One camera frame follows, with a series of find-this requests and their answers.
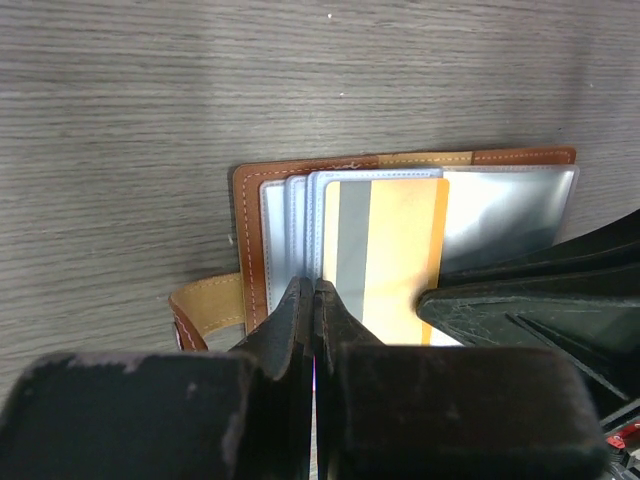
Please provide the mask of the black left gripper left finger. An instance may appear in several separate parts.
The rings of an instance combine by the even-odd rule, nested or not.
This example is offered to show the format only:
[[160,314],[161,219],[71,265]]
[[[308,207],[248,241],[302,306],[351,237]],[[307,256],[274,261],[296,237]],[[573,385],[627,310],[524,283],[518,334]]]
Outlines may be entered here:
[[309,476],[313,286],[293,278],[275,310],[231,349],[229,479]]

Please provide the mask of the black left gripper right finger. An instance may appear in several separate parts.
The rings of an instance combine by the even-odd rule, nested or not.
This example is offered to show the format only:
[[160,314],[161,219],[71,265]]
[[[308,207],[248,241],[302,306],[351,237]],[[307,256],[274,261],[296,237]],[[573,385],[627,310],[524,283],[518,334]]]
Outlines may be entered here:
[[316,283],[313,328],[319,477],[387,479],[390,390],[380,368],[388,348],[327,280]]

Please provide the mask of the gold credit card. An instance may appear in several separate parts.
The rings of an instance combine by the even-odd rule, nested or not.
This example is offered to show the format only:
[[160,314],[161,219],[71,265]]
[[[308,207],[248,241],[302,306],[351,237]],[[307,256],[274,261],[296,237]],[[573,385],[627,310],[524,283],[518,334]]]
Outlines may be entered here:
[[438,284],[448,196],[444,178],[332,181],[326,187],[322,277],[386,344],[431,342],[417,300]]

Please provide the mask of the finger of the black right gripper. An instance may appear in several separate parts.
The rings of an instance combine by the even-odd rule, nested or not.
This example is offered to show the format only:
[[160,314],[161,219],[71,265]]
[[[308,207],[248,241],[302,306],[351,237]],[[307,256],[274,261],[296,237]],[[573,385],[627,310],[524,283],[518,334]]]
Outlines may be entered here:
[[489,267],[447,274],[419,317],[473,346],[564,352],[622,400],[639,395],[639,214]]

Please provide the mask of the brown leather card holder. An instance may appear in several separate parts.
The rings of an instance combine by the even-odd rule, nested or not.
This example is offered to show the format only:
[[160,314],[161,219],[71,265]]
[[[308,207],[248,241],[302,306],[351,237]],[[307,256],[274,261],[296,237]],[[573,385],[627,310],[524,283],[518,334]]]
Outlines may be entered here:
[[294,277],[332,282],[388,344],[448,345],[419,319],[444,273],[551,246],[579,174],[567,146],[244,164],[232,176],[240,269],[169,298],[180,348],[258,327]]

